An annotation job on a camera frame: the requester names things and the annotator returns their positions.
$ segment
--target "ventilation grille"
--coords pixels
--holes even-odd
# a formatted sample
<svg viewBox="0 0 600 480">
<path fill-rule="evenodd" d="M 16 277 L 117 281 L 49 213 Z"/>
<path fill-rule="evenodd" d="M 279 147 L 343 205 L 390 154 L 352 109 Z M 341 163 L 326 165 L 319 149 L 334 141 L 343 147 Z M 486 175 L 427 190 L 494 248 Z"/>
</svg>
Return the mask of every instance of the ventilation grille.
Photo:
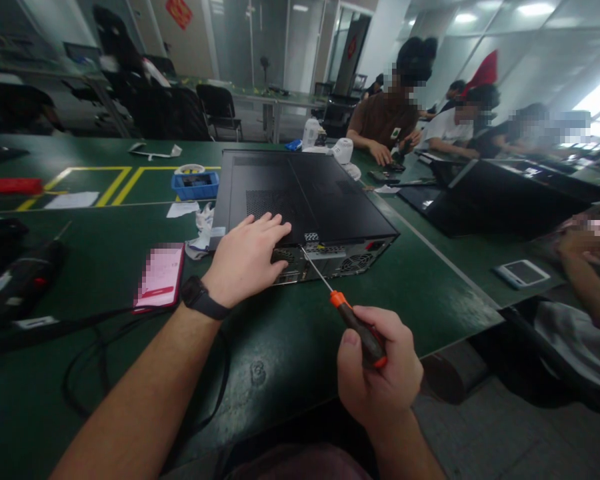
<svg viewBox="0 0 600 480">
<path fill-rule="evenodd" d="M 335 184 L 338 185 L 338 187 L 340 187 L 340 191 L 344 195 L 355 195 L 356 194 L 355 188 L 353 188 L 351 186 L 351 184 L 346 180 L 338 180 Z"/>
<path fill-rule="evenodd" d="M 247 215 L 256 219 L 266 212 L 282 215 L 283 221 L 293 220 L 297 212 L 293 206 L 291 196 L 286 190 L 247 190 Z"/>
<path fill-rule="evenodd" d="M 271 256 L 271 263 L 275 263 L 280 260 L 286 260 L 289 266 L 295 262 L 295 255 L 292 251 L 286 249 L 276 249 L 273 251 Z"/>
<path fill-rule="evenodd" d="M 348 259 L 345 259 L 340 265 L 340 272 L 355 272 L 364 270 L 369 266 L 373 255 L 370 253 L 364 253 L 362 255 L 352 255 Z"/>
<path fill-rule="evenodd" d="M 336 247 L 318 247 L 314 246 L 305 246 L 306 252 L 311 253 L 342 253 L 345 251 L 344 247 L 336 246 Z"/>
</svg>

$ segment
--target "table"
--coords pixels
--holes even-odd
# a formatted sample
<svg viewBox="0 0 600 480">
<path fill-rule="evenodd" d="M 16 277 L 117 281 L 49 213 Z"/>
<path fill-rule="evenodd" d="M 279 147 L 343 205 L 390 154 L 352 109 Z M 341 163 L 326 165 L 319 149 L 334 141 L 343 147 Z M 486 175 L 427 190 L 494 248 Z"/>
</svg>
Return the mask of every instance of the table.
<svg viewBox="0 0 600 480">
<path fill-rule="evenodd" d="M 0 72 L 14 73 L 16 75 L 31 75 L 40 78 L 60 78 L 82 80 L 90 86 L 100 102 L 111 116 L 111 120 L 122 138 L 131 138 L 122 115 L 115 107 L 113 100 L 107 92 L 109 83 L 102 72 L 95 65 L 78 65 L 69 58 L 63 57 L 61 61 L 36 61 L 33 66 L 23 65 L 22 62 L 6 61 L 0 59 Z"/>
<path fill-rule="evenodd" d="M 197 84 L 210 83 L 208 79 L 202 77 L 180 77 L 184 86 L 195 88 Z M 267 132 L 267 139 L 273 143 L 280 142 L 280 119 L 282 117 L 281 106 L 288 107 L 304 107 L 304 108 L 319 108 L 327 104 L 327 98 L 311 93 L 302 93 L 290 91 L 288 95 L 282 95 L 278 92 L 273 92 L 268 89 L 259 89 L 257 87 L 238 87 L 230 82 L 222 85 L 223 88 L 229 90 L 235 98 L 247 101 L 256 101 L 263 103 L 264 106 L 272 107 L 263 110 L 263 126 Z M 269 126 L 273 126 L 273 132 L 269 131 Z"/>
<path fill-rule="evenodd" d="M 180 158 L 148 162 L 127 153 L 132 143 L 0 135 L 0 145 L 31 152 L 0 164 L 0 177 L 38 176 L 50 190 L 101 192 L 93 207 L 60 211 L 42 208 L 49 195 L 0 199 L 0 216 L 20 218 L 30 228 L 29 244 L 54 236 L 73 220 L 63 237 L 69 248 L 67 260 L 32 316 L 68 321 L 130 305 L 148 249 L 196 236 L 192 216 L 166 218 L 175 199 L 169 187 L 174 168 L 184 163 L 218 167 L 223 148 L 281 148 L 178 142 L 183 148 Z M 172 144 L 148 141 L 147 150 L 168 151 Z M 360 152 L 355 152 L 354 162 L 371 166 Z M 488 299 L 431 248 L 438 240 L 426 238 L 405 222 L 406 212 L 398 211 L 402 205 L 396 204 L 394 210 L 390 199 L 371 198 L 401 235 L 367 273 L 335 279 L 334 288 L 346 292 L 354 303 L 398 312 L 413 331 L 421 357 L 501 321 Z M 187 260 L 183 277 L 201 275 L 209 264 L 209 258 L 198 263 Z M 104 334 L 130 318 L 106 322 Z M 163 315 L 148 321 L 109 348 L 112 380 L 122 376 L 165 320 Z M 178 446 L 175 464 L 245 439 L 336 396 L 335 360 L 343 330 L 319 281 L 271 288 L 236 308 L 223 324 L 231 372 L 220 410 L 204 430 Z M 0 356 L 0 477 L 48 476 L 82 424 L 62 401 L 61 380 L 70 360 L 92 340 L 92 332 L 80 331 Z M 186 424 L 212 412 L 222 370 L 223 350 L 216 343 Z M 101 398 L 95 365 L 85 368 L 76 390 L 80 400 L 94 408 Z"/>
<path fill-rule="evenodd" d="M 373 185 L 367 172 L 381 170 L 374 160 L 370 157 L 357 156 L 353 162 L 362 171 L 361 181 Z M 407 169 L 404 171 L 401 181 L 433 177 L 431 169 L 426 164 L 419 162 L 418 156 L 414 153 L 406 156 L 404 166 Z M 374 195 L 380 197 L 381 201 L 394 209 L 410 230 L 422 237 L 423 241 L 427 242 L 450 268 L 462 276 L 465 281 L 470 282 L 474 289 L 478 289 L 487 302 L 496 309 L 508 307 L 526 298 L 539 295 L 565 282 L 560 266 L 539 257 L 535 253 L 534 244 L 525 242 L 515 235 L 470 235 L 450 239 L 396 194 L 374 193 Z M 534 287 L 517 291 L 505 286 L 491 270 L 505 263 L 522 259 L 532 260 L 550 274 L 551 278 Z"/>
</svg>

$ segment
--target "screwdriver shaft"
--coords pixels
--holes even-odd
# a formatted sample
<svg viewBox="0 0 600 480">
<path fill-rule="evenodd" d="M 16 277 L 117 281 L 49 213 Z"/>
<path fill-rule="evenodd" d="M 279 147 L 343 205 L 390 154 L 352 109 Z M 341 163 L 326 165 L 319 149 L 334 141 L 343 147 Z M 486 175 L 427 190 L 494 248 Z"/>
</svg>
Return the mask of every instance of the screwdriver shaft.
<svg viewBox="0 0 600 480">
<path fill-rule="evenodd" d="M 300 245 L 300 250 L 302 250 L 302 252 L 305 254 L 305 258 L 307 260 L 309 260 L 309 263 L 311 264 L 311 266 L 313 267 L 313 269 L 315 270 L 315 272 L 318 274 L 318 276 L 320 276 L 320 278 L 322 278 L 322 281 L 325 283 L 325 285 L 327 286 L 327 288 L 329 289 L 329 291 L 333 291 L 333 289 L 331 288 L 329 282 L 327 282 L 325 280 L 325 278 L 322 276 L 322 273 L 320 273 L 320 270 L 318 270 L 318 268 L 315 266 L 314 262 L 311 261 L 311 259 L 309 258 L 309 254 L 307 253 L 307 251 L 303 248 L 302 245 Z"/>
</svg>

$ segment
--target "orange screwdriver handle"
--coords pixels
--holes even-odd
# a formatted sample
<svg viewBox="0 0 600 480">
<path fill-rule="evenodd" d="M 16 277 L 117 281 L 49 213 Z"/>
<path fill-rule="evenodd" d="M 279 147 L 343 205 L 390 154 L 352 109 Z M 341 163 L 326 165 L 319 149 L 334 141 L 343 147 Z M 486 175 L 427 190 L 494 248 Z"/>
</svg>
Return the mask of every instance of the orange screwdriver handle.
<svg viewBox="0 0 600 480">
<path fill-rule="evenodd" d="M 362 354 L 365 359 L 376 369 L 384 367 L 387 364 L 384 337 L 371 325 L 355 316 L 353 309 L 342 292 L 332 291 L 330 301 L 338 309 L 338 312 L 340 312 L 345 325 L 360 335 Z"/>
</svg>

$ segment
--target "blue plastic box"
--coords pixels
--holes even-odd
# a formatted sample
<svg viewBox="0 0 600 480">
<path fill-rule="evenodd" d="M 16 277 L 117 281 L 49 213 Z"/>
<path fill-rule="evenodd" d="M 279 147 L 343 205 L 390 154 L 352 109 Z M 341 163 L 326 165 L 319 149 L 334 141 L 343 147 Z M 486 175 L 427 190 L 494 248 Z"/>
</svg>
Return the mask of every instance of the blue plastic box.
<svg viewBox="0 0 600 480">
<path fill-rule="evenodd" d="M 219 181 L 216 172 L 174 175 L 171 178 L 171 188 L 180 200 L 210 199 L 218 196 Z M 191 185 L 186 185 L 185 182 L 191 182 Z"/>
</svg>

